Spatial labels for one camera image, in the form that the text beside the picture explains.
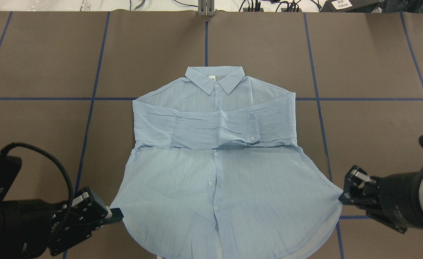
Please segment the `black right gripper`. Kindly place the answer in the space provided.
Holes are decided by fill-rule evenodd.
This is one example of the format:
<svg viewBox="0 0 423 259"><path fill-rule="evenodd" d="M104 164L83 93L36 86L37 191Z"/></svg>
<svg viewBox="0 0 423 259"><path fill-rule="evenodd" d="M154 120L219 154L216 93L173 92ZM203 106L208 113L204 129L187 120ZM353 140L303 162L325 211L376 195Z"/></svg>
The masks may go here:
<svg viewBox="0 0 423 259"><path fill-rule="evenodd" d="M422 229L422 208L417 184L421 172L369 176L359 166L352 166L344 178L338 200L366 211L379 223L404 234L408 228Z"/></svg>

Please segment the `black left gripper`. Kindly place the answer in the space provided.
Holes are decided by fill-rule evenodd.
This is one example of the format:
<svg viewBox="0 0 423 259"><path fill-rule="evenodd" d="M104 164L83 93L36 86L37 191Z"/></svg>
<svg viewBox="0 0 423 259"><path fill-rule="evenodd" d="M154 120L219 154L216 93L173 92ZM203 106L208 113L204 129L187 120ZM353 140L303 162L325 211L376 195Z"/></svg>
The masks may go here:
<svg viewBox="0 0 423 259"><path fill-rule="evenodd" d="M2 201L0 259L32 259L45 251L52 256L90 238L105 224L123 220L120 208L109 208L85 187L73 199L51 204L40 199Z"/></svg>

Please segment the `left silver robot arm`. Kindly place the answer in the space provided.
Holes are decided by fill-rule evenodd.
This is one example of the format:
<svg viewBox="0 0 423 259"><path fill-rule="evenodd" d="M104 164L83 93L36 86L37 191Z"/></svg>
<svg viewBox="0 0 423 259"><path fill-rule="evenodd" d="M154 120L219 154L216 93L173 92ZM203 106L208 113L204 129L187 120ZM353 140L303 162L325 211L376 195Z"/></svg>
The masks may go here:
<svg viewBox="0 0 423 259"><path fill-rule="evenodd" d="M5 200L22 159L0 162L0 259L32 259L48 251L57 256L90 238L103 225L121 222L120 208L109 208L89 187L81 189L65 218L65 201Z"/></svg>

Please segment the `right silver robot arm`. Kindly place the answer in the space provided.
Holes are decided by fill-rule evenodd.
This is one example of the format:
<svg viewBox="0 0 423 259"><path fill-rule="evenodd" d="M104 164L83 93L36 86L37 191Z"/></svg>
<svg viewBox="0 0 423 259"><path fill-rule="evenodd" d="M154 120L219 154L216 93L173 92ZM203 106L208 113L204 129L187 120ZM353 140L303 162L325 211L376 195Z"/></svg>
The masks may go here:
<svg viewBox="0 0 423 259"><path fill-rule="evenodd" d="M423 135L419 144L423 148ZM423 166L418 172L377 177L355 165L345 175L339 201L401 234L423 230Z"/></svg>

